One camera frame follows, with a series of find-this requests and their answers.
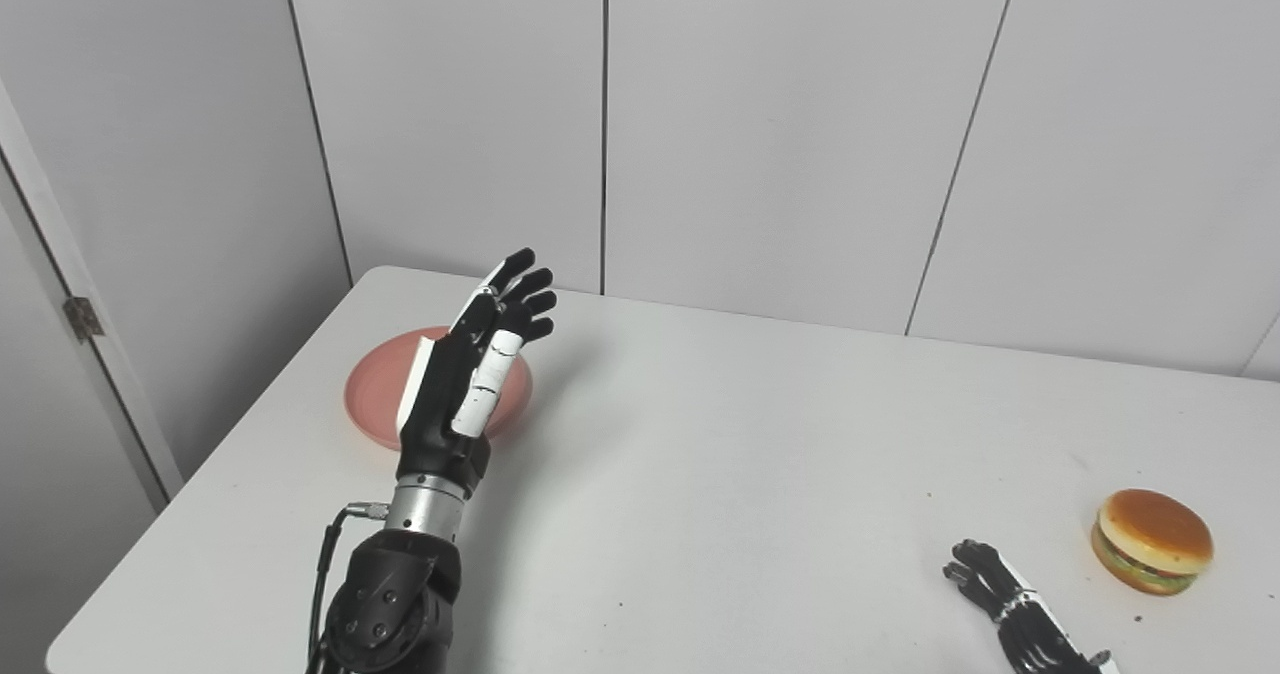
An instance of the robotic hand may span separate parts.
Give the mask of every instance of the robotic hand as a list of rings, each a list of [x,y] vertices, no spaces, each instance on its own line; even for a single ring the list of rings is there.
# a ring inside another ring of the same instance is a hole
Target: robotic hand
[[[1000,627],[1000,645],[1016,671],[1120,674],[1110,651],[1085,659],[1071,645],[1044,600],[996,547],[965,538],[951,547],[951,555],[956,561],[947,564],[942,574]]]
[[[485,423],[525,343],[552,333],[549,269],[531,249],[499,263],[438,341],[421,341],[401,405],[390,505],[351,504],[325,531],[311,611],[307,674],[439,674],[453,641],[462,506],[489,464]],[[347,515],[385,519],[352,551],[319,629],[324,578]]]

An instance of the door hinge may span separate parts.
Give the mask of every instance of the door hinge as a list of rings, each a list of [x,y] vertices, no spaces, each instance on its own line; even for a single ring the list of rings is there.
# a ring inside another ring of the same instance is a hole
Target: door hinge
[[[77,340],[87,341],[91,338],[104,335],[102,324],[97,320],[97,311],[93,311],[92,301],[87,301],[82,295],[73,295],[63,302],[63,313],[67,315]]]

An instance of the black cable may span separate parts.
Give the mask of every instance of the black cable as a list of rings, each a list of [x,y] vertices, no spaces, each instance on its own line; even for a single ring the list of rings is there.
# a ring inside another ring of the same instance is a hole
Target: black cable
[[[342,523],[347,519],[347,506],[343,506],[334,515],[333,524],[324,528],[324,540],[320,542],[320,561],[316,563],[316,586],[311,595],[311,625],[307,627],[307,674],[314,669],[316,654],[320,650],[320,606],[324,605],[324,584],[329,577],[329,564],[333,564],[333,550],[338,545],[338,536],[342,535]]]

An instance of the door frame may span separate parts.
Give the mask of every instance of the door frame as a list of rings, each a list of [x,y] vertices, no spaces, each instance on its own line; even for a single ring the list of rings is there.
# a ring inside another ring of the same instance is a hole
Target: door frame
[[[61,311],[70,295],[86,297],[93,304],[104,336],[82,341],[77,350],[147,499],[160,512],[182,489],[182,473],[3,81],[0,176],[9,176],[17,192],[17,197],[0,196],[0,208],[18,231],[54,310]],[[68,336],[76,338],[65,318],[63,322]]]

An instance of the cable connector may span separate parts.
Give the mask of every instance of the cable connector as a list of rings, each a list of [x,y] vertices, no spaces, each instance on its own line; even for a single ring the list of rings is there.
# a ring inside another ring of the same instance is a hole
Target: cable connector
[[[375,519],[378,522],[387,519],[388,510],[390,510],[390,505],[379,501],[352,501],[343,509],[347,515],[356,515],[360,519]]]

